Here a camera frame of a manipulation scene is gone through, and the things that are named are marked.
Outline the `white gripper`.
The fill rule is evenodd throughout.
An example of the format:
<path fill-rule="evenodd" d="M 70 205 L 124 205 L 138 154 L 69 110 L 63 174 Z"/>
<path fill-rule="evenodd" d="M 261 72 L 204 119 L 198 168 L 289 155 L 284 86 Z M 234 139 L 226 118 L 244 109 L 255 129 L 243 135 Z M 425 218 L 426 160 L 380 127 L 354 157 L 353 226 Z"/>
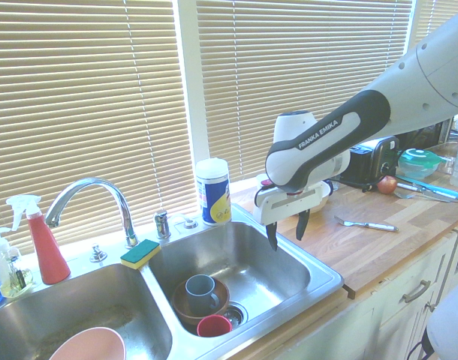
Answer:
<path fill-rule="evenodd" d="M 298 193 L 286 193 L 274 186 L 270 180 L 258 184 L 255 195 L 253 218 L 266 226 L 270 247 L 277 251 L 277 223 L 298 214 L 296 239 L 301 241 L 309 222 L 310 212 L 320 210 L 326 203 L 326 183 L 319 181 Z"/>

